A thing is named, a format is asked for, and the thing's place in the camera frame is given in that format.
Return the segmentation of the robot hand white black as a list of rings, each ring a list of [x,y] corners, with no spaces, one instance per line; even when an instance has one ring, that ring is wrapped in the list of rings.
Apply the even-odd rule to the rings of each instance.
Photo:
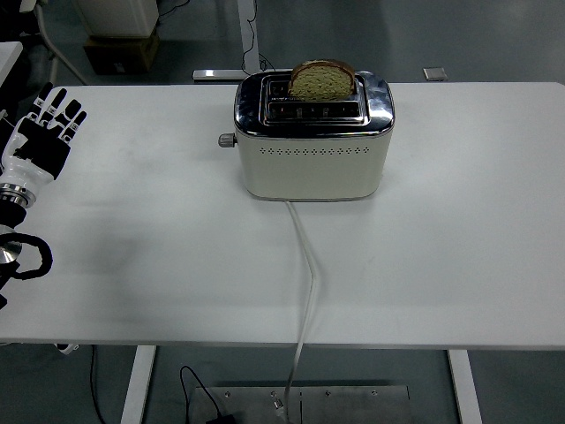
[[[71,152],[71,141],[87,119],[79,101],[66,101],[67,90],[46,84],[15,126],[1,158],[1,186],[38,193],[55,181]]]

